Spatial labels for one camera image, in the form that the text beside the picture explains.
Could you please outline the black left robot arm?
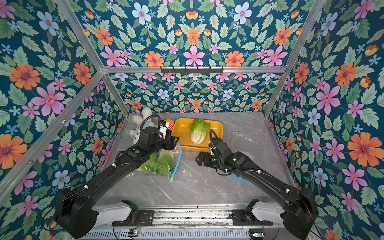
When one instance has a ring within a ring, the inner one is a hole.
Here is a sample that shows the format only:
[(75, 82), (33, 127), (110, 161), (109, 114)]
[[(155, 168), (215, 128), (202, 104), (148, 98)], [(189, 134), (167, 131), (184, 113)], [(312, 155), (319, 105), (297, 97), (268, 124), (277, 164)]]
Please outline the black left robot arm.
[(120, 151), (111, 166), (74, 190), (64, 189), (59, 193), (55, 222), (75, 239), (107, 223), (126, 220), (132, 225), (139, 223), (139, 208), (131, 201), (103, 206), (96, 204), (121, 179), (148, 161), (152, 154), (160, 150), (173, 150), (178, 141), (179, 137), (173, 137), (170, 131), (163, 134), (155, 127), (141, 130), (138, 142)]

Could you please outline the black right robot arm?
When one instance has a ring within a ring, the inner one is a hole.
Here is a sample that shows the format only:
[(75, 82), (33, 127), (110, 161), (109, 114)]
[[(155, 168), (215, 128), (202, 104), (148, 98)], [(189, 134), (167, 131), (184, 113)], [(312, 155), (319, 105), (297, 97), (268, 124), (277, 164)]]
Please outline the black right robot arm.
[(250, 204), (251, 214), (258, 221), (284, 225), (298, 239), (307, 238), (319, 214), (313, 192), (306, 188), (299, 190), (280, 181), (241, 152), (230, 153), (222, 164), (219, 159), (210, 153), (200, 152), (196, 162), (199, 166), (221, 170), (223, 176), (234, 174), (258, 187), (274, 202), (255, 201)]

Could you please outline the spare clear zipper bag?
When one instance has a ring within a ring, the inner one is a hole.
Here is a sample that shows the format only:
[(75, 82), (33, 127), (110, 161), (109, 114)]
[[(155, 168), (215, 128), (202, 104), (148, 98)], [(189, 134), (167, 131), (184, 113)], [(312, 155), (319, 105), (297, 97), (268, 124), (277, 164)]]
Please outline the spare clear zipper bag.
[(257, 146), (256, 143), (252, 141), (251, 137), (252, 136), (249, 133), (233, 132), (229, 148), (234, 153), (234, 158), (237, 159), (235, 162), (240, 165), (240, 168), (251, 170), (249, 175), (252, 176), (252, 179), (248, 177), (244, 179), (245, 175), (238, 175), (237, 173), (232, 173), (231, 177), (259, 187), (259, 180), (255, 181), (253, 171), (256, 172), (256, 176), (258, 176), (258, 172), (261, 171), (261, 168), (255, 162), (255, 157), (247, 152), (255, 150)]

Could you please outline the clear zipper bag blue seal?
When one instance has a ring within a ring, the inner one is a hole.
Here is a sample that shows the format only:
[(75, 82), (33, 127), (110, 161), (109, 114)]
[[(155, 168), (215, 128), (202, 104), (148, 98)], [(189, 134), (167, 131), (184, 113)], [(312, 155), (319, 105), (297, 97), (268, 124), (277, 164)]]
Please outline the clear zipper bag blue seal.
[(141, 175), (167, 177), (172, 183), (175, 180), (182, 154), (181, 145), (177, 143), (173, 150), (160, 150), (152, 154), (150, 159), (140, 166), (137, 171)]

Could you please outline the green cabbage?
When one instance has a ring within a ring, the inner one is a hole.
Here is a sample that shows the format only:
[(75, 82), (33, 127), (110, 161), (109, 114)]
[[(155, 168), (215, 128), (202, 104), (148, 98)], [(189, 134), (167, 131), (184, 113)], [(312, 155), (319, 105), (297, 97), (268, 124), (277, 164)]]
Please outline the green cabbage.
[(160, 161), (162, 162), (161, 177), (171, 177), (174, 171), (174, 153), (168, 150), (160, 151)]
[(143, 165), (138, 168), (138, 171), (144, 172), (147, 175), (161, 175), (162, 162), (160, 161), (160, 154), (152, 154)]
[(194, 145), (200, 145), (206, 138), (211, 124), (200, 119), (193, 120), (190, 125), (191, 141)]

